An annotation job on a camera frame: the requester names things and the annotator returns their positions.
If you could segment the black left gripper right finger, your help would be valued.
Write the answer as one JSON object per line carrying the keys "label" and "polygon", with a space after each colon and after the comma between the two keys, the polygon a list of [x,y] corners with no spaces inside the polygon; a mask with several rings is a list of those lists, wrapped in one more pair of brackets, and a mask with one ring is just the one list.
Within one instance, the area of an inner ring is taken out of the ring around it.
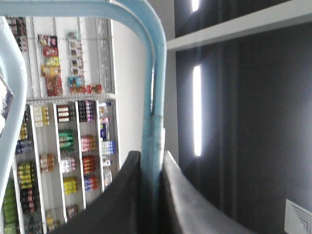
{"label": "black left gripper right finger", "polygon": [[164,152],[160,181],[161,234],[252,234],[212,205]]}

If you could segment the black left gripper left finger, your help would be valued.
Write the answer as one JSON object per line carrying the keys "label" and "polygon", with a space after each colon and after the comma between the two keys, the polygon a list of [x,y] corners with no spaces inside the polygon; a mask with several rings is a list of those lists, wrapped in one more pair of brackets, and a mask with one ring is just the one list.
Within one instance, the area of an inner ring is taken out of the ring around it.
{"label": "black left gripper left finger", "polygon": [[116,178],[84,211],[53,234],[138,234],[141,152],[130,151]]}

